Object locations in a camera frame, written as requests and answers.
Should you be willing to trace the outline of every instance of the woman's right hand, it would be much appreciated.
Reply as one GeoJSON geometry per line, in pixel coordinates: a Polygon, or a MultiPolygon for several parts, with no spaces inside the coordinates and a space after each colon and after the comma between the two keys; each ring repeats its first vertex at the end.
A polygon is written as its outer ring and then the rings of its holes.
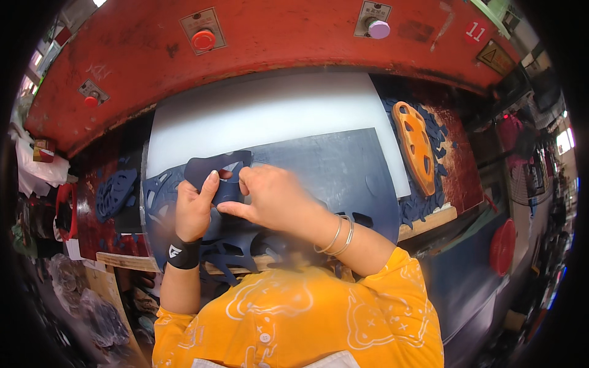
{"type": "Polygon", "coordinates": [[[307,195],[293,173],[271,165],[242,168],[239,187],[243,195],[251,195],[252,204],[223,202],[217,210],[272,230],[296,234],[313,217],[327,212],[307,195]]]}

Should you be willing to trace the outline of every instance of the red circular sticker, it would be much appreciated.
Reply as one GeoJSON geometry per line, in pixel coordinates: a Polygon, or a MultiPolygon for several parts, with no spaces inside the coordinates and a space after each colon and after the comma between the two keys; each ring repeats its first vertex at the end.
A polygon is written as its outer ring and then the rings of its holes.
{"type": "Polygon", "coordinates": [[[466,26],[464,39],[471,45],[482,45],[490,31],[487,22],[483,19],[475,19],[466,26]]]}

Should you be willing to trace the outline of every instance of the white cutting board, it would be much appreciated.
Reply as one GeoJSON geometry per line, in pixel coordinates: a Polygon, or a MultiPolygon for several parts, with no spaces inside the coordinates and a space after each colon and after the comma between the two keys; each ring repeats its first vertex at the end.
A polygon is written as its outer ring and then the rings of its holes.
{"type": "Polygon", "coordinates": [[[367,73],[309,73],[195,88],[158,103],[146,177],[260,144],[375,128],[398,198],[411,193],[389,118],[367,73]]]}

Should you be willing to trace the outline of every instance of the white shirt button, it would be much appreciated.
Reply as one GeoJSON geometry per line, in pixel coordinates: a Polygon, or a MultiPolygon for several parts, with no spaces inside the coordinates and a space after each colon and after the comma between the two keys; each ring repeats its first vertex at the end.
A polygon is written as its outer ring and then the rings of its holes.
{"type": "Polygon", "coordinates": [[[270,335],[268,335],[267,333],[261,334],[260,335],[260,341],[263,342],[263,343],[267,343],[268,341],[270,341],[270,335]]]}

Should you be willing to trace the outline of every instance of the yellow shirt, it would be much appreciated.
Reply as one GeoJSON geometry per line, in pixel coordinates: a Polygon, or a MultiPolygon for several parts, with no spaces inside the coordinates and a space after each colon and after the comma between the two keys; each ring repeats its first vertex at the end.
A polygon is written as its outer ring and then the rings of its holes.
{"type": "Polygon", "coordinates": [[[154,367],[195,358],[229,367],[303,367],[342,350],[360,367],[442,367],[438,315],[416,259],[396,248],[357,283],[308,267],[247,275],[198,315],[162,308],[154,367]]]}

